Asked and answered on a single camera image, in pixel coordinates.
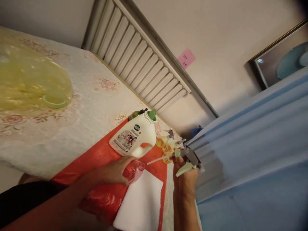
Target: white cloth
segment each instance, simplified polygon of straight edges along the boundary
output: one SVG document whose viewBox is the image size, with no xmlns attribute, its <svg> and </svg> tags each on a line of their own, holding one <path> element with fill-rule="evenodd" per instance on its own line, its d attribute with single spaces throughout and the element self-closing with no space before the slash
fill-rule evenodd
<svg viewBox="0 0 308 231">
<path fill-rule="evenodd" d="M 124 196 L 113 226 L 123 231 L 157 231 L 163 182 L 143 171 Z"/>
</svg>

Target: pink sticky note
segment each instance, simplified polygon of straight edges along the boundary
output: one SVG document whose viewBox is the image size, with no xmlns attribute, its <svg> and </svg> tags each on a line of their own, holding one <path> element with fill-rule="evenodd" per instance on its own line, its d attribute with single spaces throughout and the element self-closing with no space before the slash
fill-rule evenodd
<svg viewBox="0 0 308 231">
<path fill-rule="evenodd" d="M 178 58 L 177 60 L 180 62 L 184 69 L 188 68 L 193 61 L 195 61 L 196 57 L 192 53 L 192 51 L 187 48 Z"/>
</svg>

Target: wall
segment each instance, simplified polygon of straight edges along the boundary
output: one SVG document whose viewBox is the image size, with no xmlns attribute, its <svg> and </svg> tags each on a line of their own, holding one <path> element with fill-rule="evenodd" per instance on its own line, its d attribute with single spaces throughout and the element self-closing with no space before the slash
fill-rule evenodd
<svg viewBox="0 0 308 231">
<path fill-rule="evenodd" d="M 81 47 L 94 0 L 1 0 L 0 25 Z"/>
<path fill-rule="evenodd" d="M 291 0 L 133 1 L 175 57 L 192 50 L 186 71 L 220 115 L 260 91 L 247 61 L 304 20 Z M 175 124 L 211 121 L 191 97 L 181 101 L 192 117 Z"/>
<path fill-rule="evenodd" d="M 215 119 L 209 108 L 201 100 L 193 88 L 191 94 L 186 94 L 160 115 L 187 140 L 192 138 L 191 128 L 198 128 L 199 125 L 207 125 Z"/>
</svg>

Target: blue fabric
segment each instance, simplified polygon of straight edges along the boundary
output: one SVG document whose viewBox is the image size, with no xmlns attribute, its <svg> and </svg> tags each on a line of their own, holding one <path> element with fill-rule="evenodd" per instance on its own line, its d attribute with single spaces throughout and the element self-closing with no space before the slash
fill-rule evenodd
<svg viewBox="0 0 308 231">
<path fill-rule="evenodd" d="M 304 162 L 199 203 L 203 230 L 307 230 L 307 176 L 308 162 Z"/>
<path fill-rule="evenodd" d="M 206 172 L 196 200 L 308 160 L 308 67 L 206 126 L 187 143 Z"/>
<path fill-rule="evenodd" d="M 203 127 L 190 129 L 190 133 L 192 134 L 192 137 L 195 137 L 202 129 Z"/>
</svg>

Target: yellow bottle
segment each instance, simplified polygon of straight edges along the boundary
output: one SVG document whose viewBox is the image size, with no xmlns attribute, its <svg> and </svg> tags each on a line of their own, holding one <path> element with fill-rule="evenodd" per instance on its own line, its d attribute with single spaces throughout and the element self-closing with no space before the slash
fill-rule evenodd
<svg viewBox="0 0 308 231">
<path fill-rule="evenodd" d="M 157 140 L 156 140 L 157 147 L 159 147 L 159 148 L 164 147 L 168 143 L 168 140 L 170 138 L 174 139 L 174 133 L 173 133 L 172 128 L 170 128 L 168 136 L 161 136 L 161 137 L 157 138 Z"/>
<path fill-rule="evenodd" d="M 173 152 L 174 148 L 176 148 L 179 144 L 183 143 L 184 141 L 186 141 L 186 139 L 183 139 L 181 141 L 178 142 L 172 142 L 172 143 L 167 143 L 164 147 L 163 147 L 163 152 Z"/>
<path fill-rule="evenodd" d="M 171 152 L 166 152 L 166 153 L 164 153 L 164 154 L 162 155 L 162 157 L 165 157 L 165 156 L 168 156 L 168 155 L 171 155 Z M 170 160 L 170 158 L 165 158 L 165 159 L 163 159 L 163 162 L 164 162 L 165 164 L 171 164 L 171 163 L 172 163 L 172 160 Z"/>
</svg>

